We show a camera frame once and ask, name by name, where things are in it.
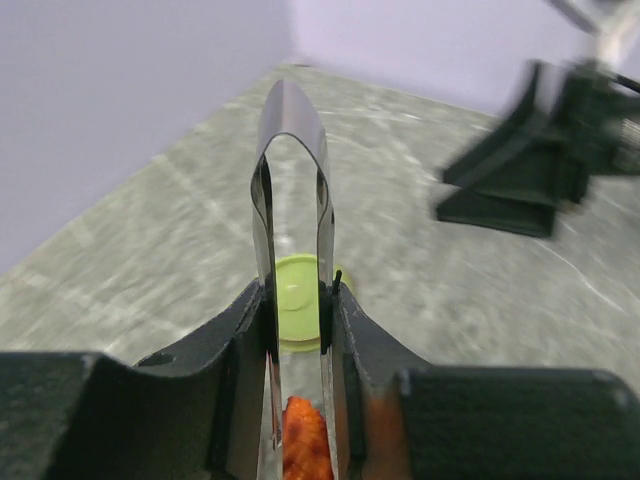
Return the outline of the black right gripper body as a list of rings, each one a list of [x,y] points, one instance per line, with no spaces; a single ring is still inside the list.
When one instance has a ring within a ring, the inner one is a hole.
[[[550,152],[541,203],[579,204],[593,176],[639,175],[639,80],[593,60],[539,64],[543,142]]]

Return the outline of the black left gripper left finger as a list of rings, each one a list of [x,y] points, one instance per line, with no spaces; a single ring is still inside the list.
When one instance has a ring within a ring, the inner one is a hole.
[[[253,479],[262,290],[134,366],[97,352],[1,356],[5,479]]]

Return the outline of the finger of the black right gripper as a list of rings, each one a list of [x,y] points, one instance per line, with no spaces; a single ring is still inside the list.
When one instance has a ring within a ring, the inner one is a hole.
[[[508,115],[442,171],[442,182],[457,189],[435,207],[439,221],[551,236],[557,209],[550,129],[556,79],[549,64],[529,64]]]

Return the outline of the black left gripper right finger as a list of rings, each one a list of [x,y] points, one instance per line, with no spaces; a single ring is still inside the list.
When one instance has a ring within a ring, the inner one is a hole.
[[[635,479],[639,400],[602,370],[437,366],[333,294],[342,479]]]

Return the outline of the orange fried piece top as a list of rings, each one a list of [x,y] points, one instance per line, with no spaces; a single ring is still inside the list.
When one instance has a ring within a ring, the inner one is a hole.
[[[289,397],[283,412],[283,478],[334,479],[325,418],[304,397]]]

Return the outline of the green round lid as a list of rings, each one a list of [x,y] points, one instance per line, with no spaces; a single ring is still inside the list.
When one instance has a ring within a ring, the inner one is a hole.
[[[281,346],[299,353],[320,348],[317,259],[294,254],[275,262]]]

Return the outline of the stainless steel tongs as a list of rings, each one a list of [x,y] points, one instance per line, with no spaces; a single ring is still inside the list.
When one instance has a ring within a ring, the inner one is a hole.
[[[295,138],[316,166],[316,287],[323,405],[329,413],[329,432],[335,432],[332,400],[333,306],[335,216],[330,193],[326,131],[320,116],[299,85],[278,80],[261,111],[256,166],[251,177],[252,233],[258,276],[266,303],[266,360],[271,403],[271,452],[274,475],[283,477],[283,402],[279,359],[277,274],[275,267],[272,181],[266,152],[278,136]]]

